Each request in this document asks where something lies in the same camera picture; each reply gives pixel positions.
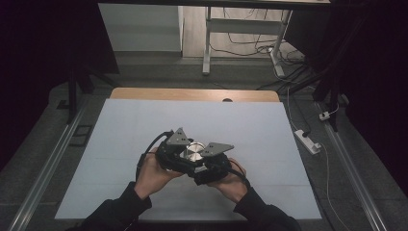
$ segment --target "person's right hand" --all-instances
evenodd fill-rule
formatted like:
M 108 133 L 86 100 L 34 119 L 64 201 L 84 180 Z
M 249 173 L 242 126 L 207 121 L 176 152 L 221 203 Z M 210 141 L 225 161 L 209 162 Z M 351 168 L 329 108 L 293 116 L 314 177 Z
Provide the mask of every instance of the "person's right hand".
M 232 169 L 246 175 L 246 170 L 236 160 L 233 158 L 229 158 L 229 160 Z M 209 183 L 207 185 L 218 189 L 225 197 L 235 203 L 240 202 L 243 196 L 248 192 L 248 189 L 246 188 L 246 185 L 242 179 L 232 173 L 228 173 L 228 175 L 221 180 Z

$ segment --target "white tabletop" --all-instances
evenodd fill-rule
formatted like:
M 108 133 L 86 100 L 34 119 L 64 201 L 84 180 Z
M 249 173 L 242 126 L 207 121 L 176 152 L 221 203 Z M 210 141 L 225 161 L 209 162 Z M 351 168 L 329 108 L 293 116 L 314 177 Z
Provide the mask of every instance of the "white tabletop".
M 321 218 L 282 103 L 108 99 L 56 218 L 86 218 L 135 179 L 140 154 L 159 134 L 183 127 L 189 138 L 233 144 L 225 154 L 247 170 L 268 204 L 298 219 Z M 183 176 L 151 196 L 140 220 L 239 220 L 217 190 Z

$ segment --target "wooden table edge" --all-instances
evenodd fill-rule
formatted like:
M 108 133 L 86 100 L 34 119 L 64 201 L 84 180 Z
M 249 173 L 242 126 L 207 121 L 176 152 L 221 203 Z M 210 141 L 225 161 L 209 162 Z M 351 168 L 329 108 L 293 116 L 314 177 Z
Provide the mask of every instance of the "wooden table edge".
M 116 88 L 112 91 L 110 98 L 216 102 L 230 99 L 233 102 L 280 102 L 278 94 L 272 90 Z

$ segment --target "black sleeve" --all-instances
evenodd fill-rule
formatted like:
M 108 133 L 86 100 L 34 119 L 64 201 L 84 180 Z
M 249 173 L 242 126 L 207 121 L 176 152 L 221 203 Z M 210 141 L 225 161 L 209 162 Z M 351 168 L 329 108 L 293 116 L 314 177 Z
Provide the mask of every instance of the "black sleeve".
M 147 197 L 141 200 L 135 193 L 134 187 L 135 182 L 130 182 L 120 198 L 105 200 L 84 220 L 81 227 L 68 230 L 124 230 L 130 224 L 136 222 L 140 214 L 152 207 L 150 198 Z
M 267 205 L 253 188 L 237 203 L 234 209 L 248 220 L 249 228 L 255 230 L 300 231 L 297 221 L 274 205 Z

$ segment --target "hand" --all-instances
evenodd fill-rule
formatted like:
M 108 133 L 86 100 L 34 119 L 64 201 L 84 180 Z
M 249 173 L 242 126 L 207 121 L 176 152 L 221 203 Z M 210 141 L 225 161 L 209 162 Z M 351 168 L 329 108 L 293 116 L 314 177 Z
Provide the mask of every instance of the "hand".
M 232 158 L 229 158 L 229 160 L 231 162 L 232 169 L 246 175 L 246 170 L 236 160 Z M 228 173 L 228 175 L 221 180 L 209 183 L 207 185 L 218 189 L 225 197 L 235 203 L 240 202 L 243 196 L 248 192 L 242 179 L 232 173 Z
M 171 179 L 182 176 L 177 171 L 167 171 L 160 167 L 156 160 L 157 147 L 153 148 L 144 159 L 139 178 L 134 187 L 140 199 L 144 200 L 150 194 L 161 190 Z

